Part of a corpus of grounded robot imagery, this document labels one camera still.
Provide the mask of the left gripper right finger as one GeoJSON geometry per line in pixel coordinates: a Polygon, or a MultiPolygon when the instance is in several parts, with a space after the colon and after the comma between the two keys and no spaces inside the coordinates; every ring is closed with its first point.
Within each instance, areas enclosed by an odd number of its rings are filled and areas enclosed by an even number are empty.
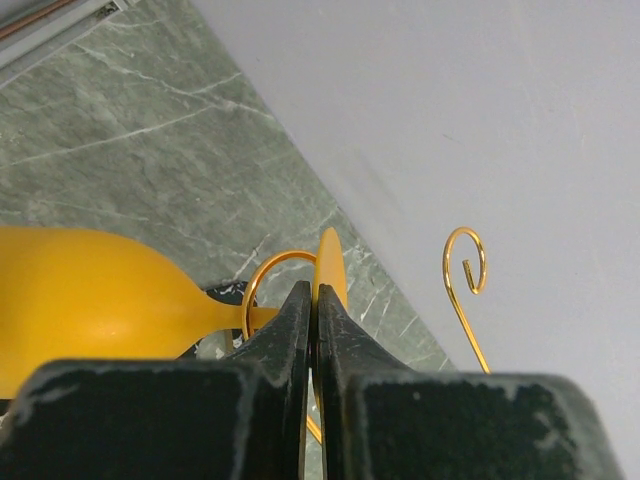
{"type": "Polygon", "coordinates": [[[619,479],[590,399],[556,375],[419,372],[319,289],[328,479],[619,479]]]}

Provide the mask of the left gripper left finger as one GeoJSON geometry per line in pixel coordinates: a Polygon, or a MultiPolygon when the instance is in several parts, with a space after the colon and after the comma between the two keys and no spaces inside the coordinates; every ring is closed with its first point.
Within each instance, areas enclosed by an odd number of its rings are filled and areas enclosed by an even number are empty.
{"type": "Polygon", "coordinates": [[[311,287],[220,360],[58,360],[1,429],[5,479],[300,479],[311,287]]]}

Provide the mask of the yellow wine glass back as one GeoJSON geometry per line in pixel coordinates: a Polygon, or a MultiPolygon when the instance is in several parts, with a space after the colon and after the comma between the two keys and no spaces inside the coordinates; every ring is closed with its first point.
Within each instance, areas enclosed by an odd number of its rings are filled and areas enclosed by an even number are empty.
{"type": "Polygon", "coordinates": [[[209,297],[175,263],[127,237],[79,228],[1,229],[1,396],[12,399],[41,365],[58,359],[176,359],[198,340],[264,327],[275,308],[253,304],[268,271],[288,259],[314,264],[321,285],[348,302],[337,231],[316,253],[287,250],[264,261],[240,305],[209,297]]]}

